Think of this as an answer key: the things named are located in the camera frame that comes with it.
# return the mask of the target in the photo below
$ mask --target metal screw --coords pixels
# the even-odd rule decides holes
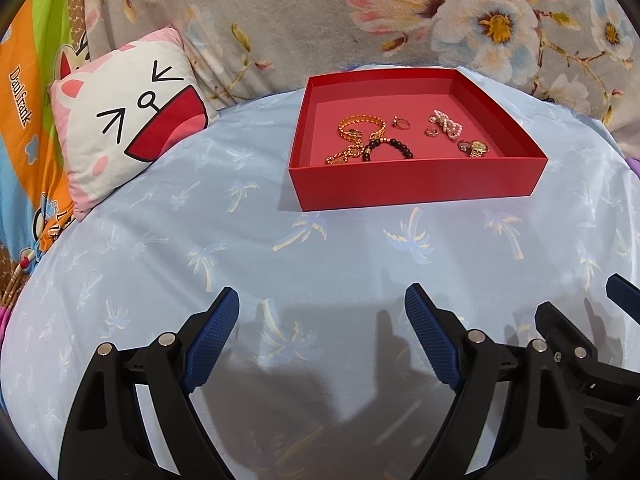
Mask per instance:
[[[113,346],[111,345],[111,343],[102,343],[100,346],[98,346],[98,349],[96,351],[98,352],[98,355],[107,355],[111,352],[112,349]]]
[[[158,338],[158,342],[161,346],[169,346],[172,345],[175,341],[175,334],[171,332],[165,332]]]
[[[470,330],[466,336],[473,343],[481,343],[486,339],[486,335],[482,330]]]
[[[574,355],[578,359],[584,359],[585,357],[587,357],[587,351],[584,348],[582,348],[581,346],[577,346],[577,347],[575,347]]]
[[[542,341],[542,339],[534,339],[531,342],[531,346],[536,352],[545,352],[546,351],[546,343]]]

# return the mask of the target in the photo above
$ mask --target bed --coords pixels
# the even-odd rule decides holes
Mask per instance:
[[[637,330],[604,291],[615,272],[638,282],[640,182],[619,143],[598,120],[460,70],[549,157],[530,198],[303,213],[286,169],[298,90],[220,110],[64,229],[17,300],[0,362],[8,414],[44,469],[56,477],[95,347],[146,345],[225,285],[239,323],[192,399],[238,479],[409,478],[452,399],[402,314],[413,282],[498,341],[535,337],[535,307],[553,301],[601,360],[640,368]]]

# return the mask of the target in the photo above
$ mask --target white and pink pillow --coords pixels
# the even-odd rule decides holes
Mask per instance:
[[[80,67],[50,94],[78,220],[218,116],[170,27]]]

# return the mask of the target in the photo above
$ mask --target open red tray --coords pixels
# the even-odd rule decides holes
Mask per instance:
[[[455,141],[433,128],[434,110],[463,125]],[[381,145],[371,161],[350,158],[326,164],[344,150],[338,135],[346,117],[369,114],[386,122],[386,137],[404,142],[414,154]],[[392,128],[394,116],[408,130]],[[368,142],[374,124],[354,124]],[[489,151],[470,158],[458,140],[482,140]],[[309,78],[291,150],[289,174],[303,211],[395,205],[505,196],[527,196],[545,168],[546,156],[520,125],[482,89],[457,70],[385,68]]]

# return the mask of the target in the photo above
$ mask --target blue gripper pad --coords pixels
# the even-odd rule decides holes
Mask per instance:
[[[180,384],[190,394],[209,379],[220,352],[238,320],[240,300],[236,291],[228,288],[226,294],[218,301],[218,307],[186,355],[184,375]]]
[[[640,324],[640,290],[619,274],[607,280],[607,297]]]
[[[458,391],[463,380],[458,369],[456,347],[438,321],[432,306],[418,293],[415,285],[410,286],[404,294],[404,310],[437,378]]]

